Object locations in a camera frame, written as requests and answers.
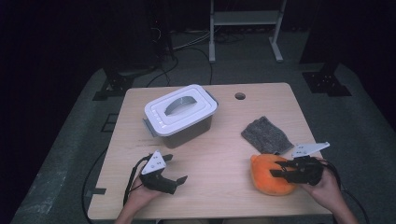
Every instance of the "orange object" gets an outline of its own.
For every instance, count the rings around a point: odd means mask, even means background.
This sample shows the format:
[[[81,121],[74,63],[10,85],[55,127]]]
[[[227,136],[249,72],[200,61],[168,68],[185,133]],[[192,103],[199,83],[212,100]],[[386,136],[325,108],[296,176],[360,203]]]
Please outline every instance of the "orange object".
[[[297,186],[281,177],[273,177],[270,170],[280,170],[276,161],[286,161],[285,158],[273,154],[253,155],[250,158],[250,173],[254,186],[268,195],[286,195],[294,191]]]

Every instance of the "hand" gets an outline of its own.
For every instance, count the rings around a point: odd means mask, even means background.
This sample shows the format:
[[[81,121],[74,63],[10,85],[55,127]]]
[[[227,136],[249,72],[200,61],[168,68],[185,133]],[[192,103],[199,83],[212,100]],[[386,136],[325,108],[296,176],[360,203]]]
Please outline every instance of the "hand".
[[[323,169],[322,178],[317,185],[300,184],[299,186],[306,190],[318,204],[329,209],[339,224],[358,223],[344,201],[337,179],[328,168]]]
[[[157,190],[151,190],[143,186],[140,177],[134,180],[131,186],[131,193],[128,201],[122,208],[119,216],[116,219],[117,224],[131,224],[134,215],[143,207],[149,204],[153,199],[160,196],[162,193]]]

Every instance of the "table leg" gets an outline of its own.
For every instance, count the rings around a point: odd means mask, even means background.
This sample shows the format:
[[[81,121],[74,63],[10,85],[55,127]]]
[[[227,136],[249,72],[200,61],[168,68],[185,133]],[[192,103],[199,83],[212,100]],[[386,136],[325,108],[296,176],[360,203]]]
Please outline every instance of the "table leg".
[[[282,57],[282,54],[280,54],[280,50],[279,50],[279,47],[277,46],[276,41],[277,41],[277,37],[279,35],[280,26],[282,25],[283,15],[285,14],[286,2],[287,2],[287,0],[283,0],[282,6],[280,7],[279,13],[277,15],[274,36],[271,36],[269,38],[271,47],[272,47],[273,52],[274,52],[275,57],[276,57],[276,61],[278,63],[282,63],[283,62],[283,57]]]
[[[214,63],[216,61],[215,55],[215,9],[214,0],[210,0],[210,39],[209,39],[209,61]]]

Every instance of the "white plastic container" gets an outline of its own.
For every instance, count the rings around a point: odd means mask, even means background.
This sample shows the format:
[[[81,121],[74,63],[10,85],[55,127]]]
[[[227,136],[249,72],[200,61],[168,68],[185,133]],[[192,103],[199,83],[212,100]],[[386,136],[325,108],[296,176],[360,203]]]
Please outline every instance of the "white plastic container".
[[[144,121],[153,136],[174,148],[208,131],[217,108],[218,102],[194,84],[149,102]]]

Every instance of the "gray carpet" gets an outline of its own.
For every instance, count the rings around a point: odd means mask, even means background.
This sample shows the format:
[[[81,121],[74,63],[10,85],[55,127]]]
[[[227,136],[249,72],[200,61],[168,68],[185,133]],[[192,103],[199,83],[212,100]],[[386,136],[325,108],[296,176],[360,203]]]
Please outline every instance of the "gray carpet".
[[[302,72],[318,71],[321,64],[299,64],[307,33],[280,34],[278,45],[284,57],[283,63],[275,61],[268,36],[245,35],[242,41],[230,45],[217,44],[217,61],[212,64],[211,83],[289,83],[316,141],[327,141],[332,145],[322,151],[323,156],[337,167],[345,187],[359,199],[371,222],[394,222],[396,203],[392,200],[392,191],[396,187],[396,134],[371,101],[358,77],[340,65],[335,75],[352,96],[329,97],[325,93],[311,93]],[[178,46],[194,38],[194,35],[174,35],[173,41]],[[207,43],[194,47],[207,54]],[[178,65],[167,73],[171,86],[209,84],[211,68],[201,51],[183,49],[176,52],[176,56]],[[168,70],[175,63],[166,58],[163,69]],[[146,87],[161,72],[157,70],[138,77],[134,87]],[[102,132],[103,125],[109,114],[119,113],[123,100],[122,97],[92,100],[105,79],[102,70],[92,74],[12,223],[88,223],[81,203],[83,184],[95,160],[110,141],[111,132]],[[165,76],[162,76],[150,87],[167,84]],[[107,130],[111,128],[111,123],[106,126]],[[88,176],[87,190],[83,195],[85,209],[102,162],[103,157]],[[360,223],[364,223],[359,207],[348,197],[346,199]],[[332,218],[273,217],[273,221],[276,224],[332,223]]]

